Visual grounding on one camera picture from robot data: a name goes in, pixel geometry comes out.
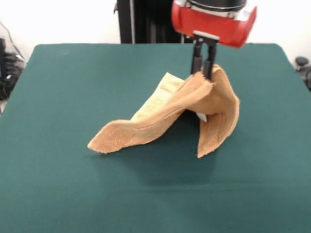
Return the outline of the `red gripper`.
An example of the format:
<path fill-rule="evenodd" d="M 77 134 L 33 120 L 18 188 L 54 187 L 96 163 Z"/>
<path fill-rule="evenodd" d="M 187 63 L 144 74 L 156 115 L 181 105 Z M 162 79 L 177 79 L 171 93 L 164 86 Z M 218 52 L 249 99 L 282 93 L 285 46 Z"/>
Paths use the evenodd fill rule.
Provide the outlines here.
<path fill-rule="evenodd" d="M 249 37 L 257 17 L 257 6 L 246 0 L 174 0 L 172 24 L 176 32 L 189 36 L 212 38 L 220 44 L 240 48 Z M 190 74 L 201 71 L 203 39 L 195 40 Z M 208 46 L 203 75 L 210 80 L 217 44 Z"/>

